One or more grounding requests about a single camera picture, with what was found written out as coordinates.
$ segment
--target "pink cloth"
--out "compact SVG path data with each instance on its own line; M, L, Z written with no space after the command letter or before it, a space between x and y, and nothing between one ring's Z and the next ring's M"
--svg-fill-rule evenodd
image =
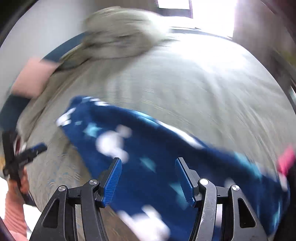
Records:
M5 219L3 222L16 241L28 241L23 206L14 201L9 192L5 198Z
M292 146L284 151L284 153L278 158L278 172L284 176L288 175L290 168L294 165L295 153Z
M43 92L48 78L59 65L40 58L30 58L12 85L11 93L29 99L37 98Z

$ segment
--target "black clamp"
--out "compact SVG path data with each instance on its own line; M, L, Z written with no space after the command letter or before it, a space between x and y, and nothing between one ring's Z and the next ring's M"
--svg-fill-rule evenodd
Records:
M111 202L121 170L121 160L114 158L98 179L76 188L59 186L43 210L30 241L78 241L76 204L81 205L85 240L108 241L100 208Z
M47 146L44 143L39 143L38 145L26 149L22 153L15 156L13 145L16 136L17 133L15 131L4 131L2 133L2 142L5 157L5 166L3 167L2 171L5 177L9 175L11 180L16 181L18 188L20 188L20 172L23 170L24 166L32 162L37 155L46 151ZM22 197L27 204L29 202L29 197L25 194L22 194Z
M175 163L176 173L187 202L200 208L190 241L211 241L217 204L223 204L221 241L267 241L266 233L254 210L237 185L229 189L215 186L200 178L186 165L183 158Z

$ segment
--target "blue gripper pad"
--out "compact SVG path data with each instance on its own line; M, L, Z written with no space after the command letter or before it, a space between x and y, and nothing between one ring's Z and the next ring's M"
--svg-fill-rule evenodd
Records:
M186 172L184 171L180 161L176 159L175 162L175 170L177 177L180 181L180 185L182 187L182 191L184 193L186 201L193 207L195 203L194 194L193 194L193 186L191 185Z
M122 163L121 160L118 159L104 186L104 197L102 199L102 204L104 205L104 207L106 207L112 201L113 194L121 175L121 171Z

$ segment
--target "person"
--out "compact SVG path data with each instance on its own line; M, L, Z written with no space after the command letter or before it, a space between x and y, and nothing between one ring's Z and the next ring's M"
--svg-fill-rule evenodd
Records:
M23 194L29 192L29 182L26 169L22 171L21 188ZM23 204L24 199L18 190L17 182L8 180L8 192L5 198L4 224L16 241L28 241L27 224L25 221Z

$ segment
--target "metal screw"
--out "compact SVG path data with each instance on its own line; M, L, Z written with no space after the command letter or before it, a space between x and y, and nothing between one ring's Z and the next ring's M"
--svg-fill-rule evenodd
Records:
M200 179L200 184L203 184L205 186L205 185L209 184L209 181L205 178L202 178L202 179Z
M60 191L60 192L63 192L63 191L65 191L65 190L66 190L66 187L65 187L65 186L60 186L60 187L59 187L59 191Z
M239 190L239 186L238 185L232 185L231 187L233 190L238 191Z
M89 181L89 184L90 185L96 185L98 183L98 181L96 180L96 179L91 179L90 181Z

